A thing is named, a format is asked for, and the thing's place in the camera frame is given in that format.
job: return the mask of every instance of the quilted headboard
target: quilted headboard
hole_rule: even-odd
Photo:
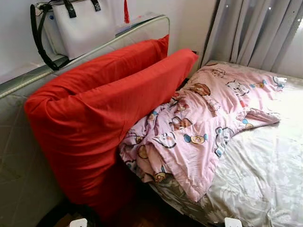
[[[169,33],[169,19],[145,22],[71,62],[60,71],[46,67],[1,85],[0,90],[0,226],[36,226],[62,198],[48,163],[26,119],[23,104],[46,82],[103,54]]]

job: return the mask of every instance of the pink comforter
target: pink comforter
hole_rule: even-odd
[[[170,103],[128,132],[120,156],[144,182],[158,183],[173,174],[188,197],[198,201],[233,135],[279,121],[275,100],[285,82],[271,73],[205,66]]]

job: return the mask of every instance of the red pillowcase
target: red pillowcase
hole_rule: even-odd
[[[64,98],[57,95],[57,88],[65,88],[62,75],[29,98],[25,109],[35,136],[72,202],[88,204],[102,217],[120,207],[128,187],[121,168],[113,169],[118,144],[139,119],[170,100],[196,60],[181,50],[129,77]]]
[[[124,47],[60,75],[36,93],[58,100],[128,77],[166,58],[168,46],[169,35]]]

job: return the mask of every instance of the white handbag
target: white handbag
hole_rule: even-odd
[[[32,31],[38,51],[53,70],[70,60],[88,53],[114,39],[115,22],[111,0],[52,0],[47,4],[31,5]],[[36,24],[37,10],[42,14]],[[69,58],[57,66],[46,54],[42,44],[42,30],[56,54]]]

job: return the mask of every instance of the mattress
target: mattress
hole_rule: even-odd
[[[151,183],[151,188],[180,213],[207,226],[225,217],[238,218],[244,226],[303,226],[301,97],[303,79],[288,77],[279,100],[280,123],[234,136],[199,202],[187,198],[173,176]]]

